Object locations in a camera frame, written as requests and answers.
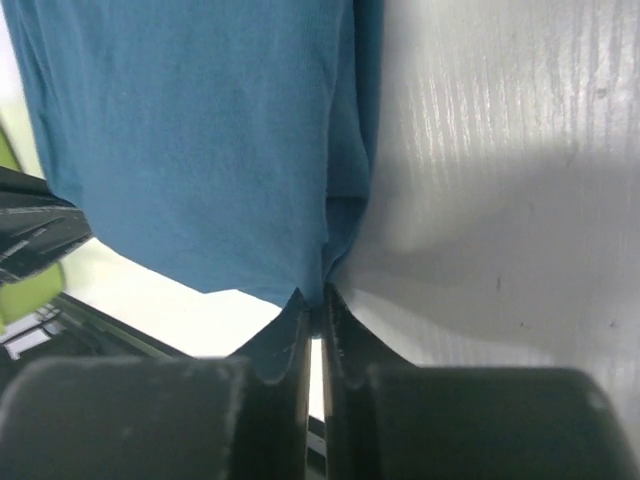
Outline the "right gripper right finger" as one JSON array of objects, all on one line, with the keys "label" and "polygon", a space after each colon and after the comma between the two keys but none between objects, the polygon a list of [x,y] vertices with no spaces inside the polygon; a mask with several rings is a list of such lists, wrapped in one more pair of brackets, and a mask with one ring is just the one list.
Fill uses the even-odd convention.
[{"label": "right gripper right finger", "polygon": [[330,376],[342,385],[360,388],[372,366],[416,368],[355,317],[333,284],[325,286],[321,311],[321,336],[329,351]]}]

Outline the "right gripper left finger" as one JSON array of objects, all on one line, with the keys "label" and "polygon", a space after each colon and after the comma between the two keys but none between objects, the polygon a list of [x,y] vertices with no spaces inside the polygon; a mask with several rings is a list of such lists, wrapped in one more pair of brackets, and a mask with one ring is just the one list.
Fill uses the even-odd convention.
[{"label": "right gripper left finger", "polygon": [[310,307],[296,290],[281,312],[229,358],[248,360],[265,384],[299,382],[309,377],[310,341]]}]

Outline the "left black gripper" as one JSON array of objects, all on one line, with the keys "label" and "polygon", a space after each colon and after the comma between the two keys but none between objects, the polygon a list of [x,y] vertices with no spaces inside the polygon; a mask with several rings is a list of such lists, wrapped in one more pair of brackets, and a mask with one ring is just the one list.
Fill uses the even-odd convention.
[{"label": "left black gripper", "polygon": [[92,238],[83,213],[44,180],[1,169],[1,283],[39,274]]}]

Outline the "dark blue t shirt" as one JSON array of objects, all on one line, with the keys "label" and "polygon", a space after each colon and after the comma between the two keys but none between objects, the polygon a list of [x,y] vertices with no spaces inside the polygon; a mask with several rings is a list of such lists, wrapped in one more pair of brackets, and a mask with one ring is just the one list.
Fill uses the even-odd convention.
[{"label": "dark blue t shirt", "polygon": [[323,300],[370,196],[380,1],[6,1],[52,192],[203,293]]}]

